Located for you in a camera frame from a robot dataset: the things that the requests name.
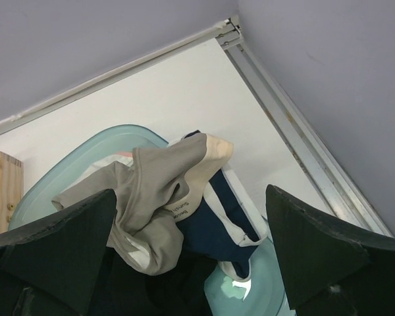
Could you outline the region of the navy underwear white trim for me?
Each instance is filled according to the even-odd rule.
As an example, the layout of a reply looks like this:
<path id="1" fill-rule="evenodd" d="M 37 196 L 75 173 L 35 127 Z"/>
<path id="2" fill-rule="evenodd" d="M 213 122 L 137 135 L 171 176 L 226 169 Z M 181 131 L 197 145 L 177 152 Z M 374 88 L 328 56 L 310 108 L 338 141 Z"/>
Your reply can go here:
<path id="1" fill-rule="evenodd" d="M 233 280 L 250 279 L 250 257 L 267 238 L 267 224 L 229 165 L 207 183 L 196 210 L 189 201 L 165 207 L 184 235 L 183 248 L 216 259 Z"/>

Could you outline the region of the black underwear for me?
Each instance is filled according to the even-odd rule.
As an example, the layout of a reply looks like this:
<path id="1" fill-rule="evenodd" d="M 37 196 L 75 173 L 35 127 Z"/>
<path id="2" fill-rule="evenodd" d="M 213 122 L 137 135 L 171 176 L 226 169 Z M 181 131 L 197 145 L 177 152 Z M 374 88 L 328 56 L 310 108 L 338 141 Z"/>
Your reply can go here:
<path id="1" fill-rule="evenodd" d="M 107 248 L 88 315 L 211 315 L 204 285 L 216 266 L 214 259 L 183 251 L 174 269 L 150 276 Z"/>

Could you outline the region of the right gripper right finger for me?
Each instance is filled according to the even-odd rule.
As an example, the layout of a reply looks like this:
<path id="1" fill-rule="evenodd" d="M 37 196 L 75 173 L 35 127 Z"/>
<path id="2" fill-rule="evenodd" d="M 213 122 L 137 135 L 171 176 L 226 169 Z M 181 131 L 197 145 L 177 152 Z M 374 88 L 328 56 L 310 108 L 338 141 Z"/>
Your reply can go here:
<path id="1" fill-rule="evenodd" d="M 395 315 L 395 238 L 266 189 L 267 220 L 297 315 Z"/>

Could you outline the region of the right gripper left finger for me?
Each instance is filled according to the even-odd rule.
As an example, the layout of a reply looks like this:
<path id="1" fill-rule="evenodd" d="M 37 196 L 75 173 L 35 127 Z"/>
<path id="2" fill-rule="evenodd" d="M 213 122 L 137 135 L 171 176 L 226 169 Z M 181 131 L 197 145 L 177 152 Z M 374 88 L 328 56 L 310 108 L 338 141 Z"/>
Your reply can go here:
<path id="1" fill-rule="evenodd" d="M 86 315 L 116 202 L 103 190 L 0 234 L 0 315 Z"/>

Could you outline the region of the light pink underwear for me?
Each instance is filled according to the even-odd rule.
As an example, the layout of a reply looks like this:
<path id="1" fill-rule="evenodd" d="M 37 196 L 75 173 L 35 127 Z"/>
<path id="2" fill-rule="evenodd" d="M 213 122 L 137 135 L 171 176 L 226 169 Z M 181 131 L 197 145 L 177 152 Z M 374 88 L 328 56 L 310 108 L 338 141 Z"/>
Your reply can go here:
<path id="1" fill-rule="evenodd" d="M 132 166 L 133 164 L 133 155 L 130 152 L 118 152 L 107 157 L 104 157 L 94 163 L 92 163 L 85 171 L 84 174 L 86 176 L 91 175 L 95 171 L 99 170 L 100 168 L 106 167 L 111 163 L 119 162 L 126 166 Z"/>

